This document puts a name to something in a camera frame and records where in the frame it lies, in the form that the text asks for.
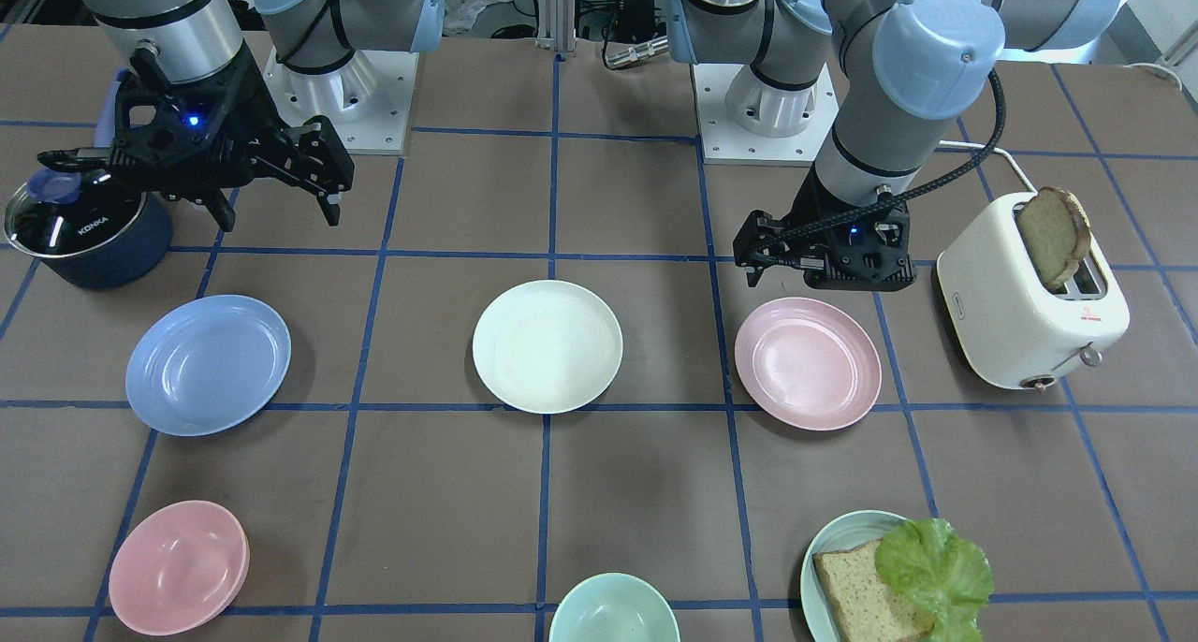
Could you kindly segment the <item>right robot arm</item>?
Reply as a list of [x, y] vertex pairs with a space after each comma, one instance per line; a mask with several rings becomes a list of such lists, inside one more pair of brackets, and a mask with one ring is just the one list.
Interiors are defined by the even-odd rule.
[[[353, 160], [333, 108], [288, 125], [228, 0], [81, 0], [125, 55], [111, 99], [111, 143], [40, 153], [56, 172], [107, 172], [138, 193], [200, 204], [223, 231], [226, 190], [277, 178], [308, 190], [325, 220], [341, 220]], [[276, 62], [300, 78], [343, 79], [363, 52], [432, 52], [446, 0], [254, 0]]]

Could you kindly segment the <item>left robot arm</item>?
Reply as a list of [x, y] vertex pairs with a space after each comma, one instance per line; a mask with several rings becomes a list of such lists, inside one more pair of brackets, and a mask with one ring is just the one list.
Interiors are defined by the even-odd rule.
[[894, 292], [916, 278], [908, 202], [978, 168], [1005, 126], [1006, 49], [1096, 40], [1121, 0], [671, 0], [680, 63], [744, 63], [763, 86], [813, 87], [829, 59], [851, 89], [786, 216], [752, 212], [733, 261], [803, 269], [809, 287]]

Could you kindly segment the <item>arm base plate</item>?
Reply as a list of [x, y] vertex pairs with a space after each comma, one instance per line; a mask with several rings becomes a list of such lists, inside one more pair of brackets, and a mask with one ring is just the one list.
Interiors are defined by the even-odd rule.
[[707, 164], [811, 165], [839, 113], [825, 67], [797, 91], [772, 87], [738, 63], [697, 63], [692, 83]]
[[420, 54], [356, 52], [341, 69], [303, 75], [270, 59], [266, 87], [288, 125], [329, 119], [351, 155], [405, 151]]

